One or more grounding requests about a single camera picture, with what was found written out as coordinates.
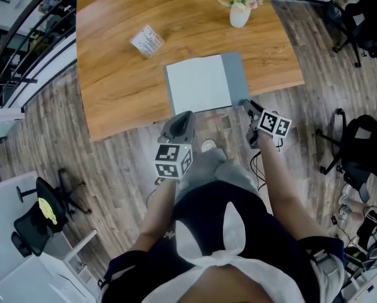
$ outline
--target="hand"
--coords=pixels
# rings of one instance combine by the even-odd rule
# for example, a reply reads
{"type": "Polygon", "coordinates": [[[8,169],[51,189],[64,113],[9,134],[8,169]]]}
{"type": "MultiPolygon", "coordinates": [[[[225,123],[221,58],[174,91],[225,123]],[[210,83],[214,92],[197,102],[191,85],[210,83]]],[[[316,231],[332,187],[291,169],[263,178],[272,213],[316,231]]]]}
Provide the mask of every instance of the hand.
{"type": "Polygon", "coordinates": [[[270,134],[267,134],[265,131],[262,131],[262,130],[257,130],[257,133],[258,133],[258,140],[257,140],[258,146],[272,142],[272,136],[270,134]]]}

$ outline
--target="pink flower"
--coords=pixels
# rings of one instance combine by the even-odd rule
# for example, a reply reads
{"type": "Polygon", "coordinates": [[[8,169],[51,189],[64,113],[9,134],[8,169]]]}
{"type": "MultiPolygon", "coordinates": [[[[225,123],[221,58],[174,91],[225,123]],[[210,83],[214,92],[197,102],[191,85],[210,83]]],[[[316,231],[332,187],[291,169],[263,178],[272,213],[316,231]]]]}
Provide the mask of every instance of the pink flower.
{"type": "Polygon", "coordinates": [[[249,7],[251,9],[256,9],[258,7],[258,2],[257,1],[254,1],[252,3],[249,3],[249,7]]]}

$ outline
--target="yellow sticker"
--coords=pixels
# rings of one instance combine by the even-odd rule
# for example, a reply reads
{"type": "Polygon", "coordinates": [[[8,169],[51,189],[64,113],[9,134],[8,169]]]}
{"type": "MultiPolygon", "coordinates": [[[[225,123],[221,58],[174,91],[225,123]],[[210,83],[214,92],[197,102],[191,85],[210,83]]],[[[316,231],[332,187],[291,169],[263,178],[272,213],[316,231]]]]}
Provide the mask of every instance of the yellow sticker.
{"type": "Polygon", "coordinates": [[[46,217],[46,219],[51,220],[54,225],[57,225],[55,214],[51,206],[49,205],[49,203],[45,199],[42,199],[42,198],[38,198],[38,202],[39,202],[39,208],[41,209],[44,217],[46,217]]]}

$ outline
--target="wooden table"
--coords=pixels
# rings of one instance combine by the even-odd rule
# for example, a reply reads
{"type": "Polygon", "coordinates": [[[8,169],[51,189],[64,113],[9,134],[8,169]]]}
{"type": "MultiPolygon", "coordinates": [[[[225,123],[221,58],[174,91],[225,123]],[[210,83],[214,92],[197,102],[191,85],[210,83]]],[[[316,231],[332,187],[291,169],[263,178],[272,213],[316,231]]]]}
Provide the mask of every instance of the wooden table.
{"type": "Polygon", "coordinates": [[[268,0],[240,29],[217,0],[78,0],[76,39],[94,141],[170,117],[164,66],[187,58],[240,52],[250,95],[304,83],[268,0]],[[165,40],[151,59],[129,43],[146,24],[165,40]]]}

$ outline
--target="electronic device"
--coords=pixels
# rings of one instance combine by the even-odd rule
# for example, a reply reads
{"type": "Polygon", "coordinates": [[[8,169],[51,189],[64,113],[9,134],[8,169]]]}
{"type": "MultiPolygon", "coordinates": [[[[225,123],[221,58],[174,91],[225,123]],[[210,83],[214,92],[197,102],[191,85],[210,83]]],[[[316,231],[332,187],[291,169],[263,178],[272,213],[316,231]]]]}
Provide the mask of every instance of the electronic device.
{"type": "Polygon", "coordinates": [[[246,133],[246,139],[252,149],[258,149],[257,130],[270,134],[275,144],[277,144],[279,138],[286,138],[292,120],[284,118],[275,112],[268,111],[252,100],[245,100],[243,107],[251,121],[249,130],[246,133]]]}
{"type": "Polygon", "coordinates": [[[195,116],[192,111],[178,114],[164,124],[153,161],[159,178],[181,179],[187,172],[193,163],[191,144],[194,127],[195,116]]]}

